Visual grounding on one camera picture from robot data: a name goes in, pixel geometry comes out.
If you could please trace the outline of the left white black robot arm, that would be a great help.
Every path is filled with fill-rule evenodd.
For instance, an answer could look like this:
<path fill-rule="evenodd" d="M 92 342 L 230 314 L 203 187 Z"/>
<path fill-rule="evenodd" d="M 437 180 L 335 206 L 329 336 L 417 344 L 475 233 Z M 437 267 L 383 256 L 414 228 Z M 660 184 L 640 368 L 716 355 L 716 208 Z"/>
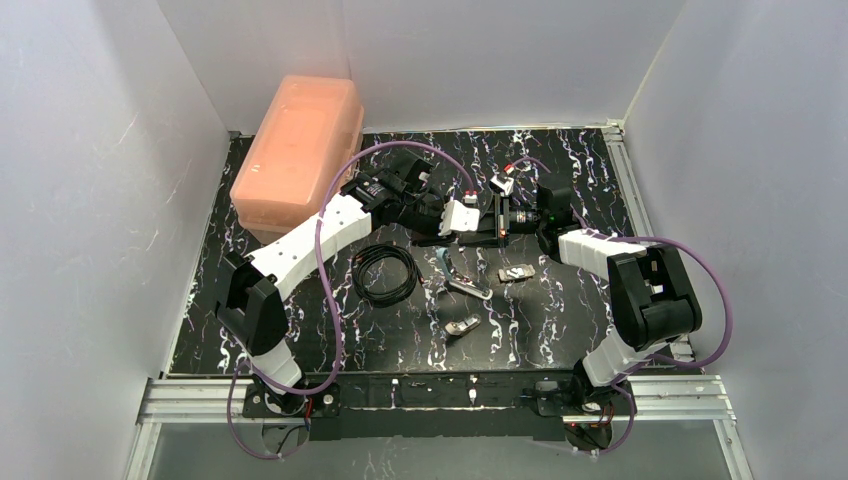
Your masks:
<path fill-rule="evenodd" d="M 214 313 L 246 352 L 253 375 L 276 394 L 313 396 L 326 390 L 340 372 L 343 333 L 325 263 L 340 250 L 392 224 L 427 239 L 447 240 L 450 222 L 463 203 L 431 189 L 432 164 L 401 161 L 348 182 L 335 177 L 317 213 L 280 239 L 247 255 L 228 253 L 216 278 Z M 286 335 L 285 300 L 309 275 L 317 273 L 334 324 L 335 358 L 329 377 L 303 386 Z"/>

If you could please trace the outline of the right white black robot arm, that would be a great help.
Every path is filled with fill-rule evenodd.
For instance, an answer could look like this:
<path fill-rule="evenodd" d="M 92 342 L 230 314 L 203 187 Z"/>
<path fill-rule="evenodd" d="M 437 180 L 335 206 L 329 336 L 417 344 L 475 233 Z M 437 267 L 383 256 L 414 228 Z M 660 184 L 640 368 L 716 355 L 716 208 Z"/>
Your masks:
<path fill-rule="evenodd" d="M 677 246 L 667 240 L 625 240 L 585 226 L 569 188 L 540 185 L 533 207 L 513 210 L 500 184 L 481 213 L 468 195 L 445 206 L 440 233 L 467 246 L 503 246 L 511 233 L 533 233 L 551 260 L 586 271 L 609 288 L 612 330 L 579 360 L 569 380 L 535 390 L 566 405 L 605 406 L 623 394 L 626 377 L 668 344 L 698 330 L 703 314 Z"/>

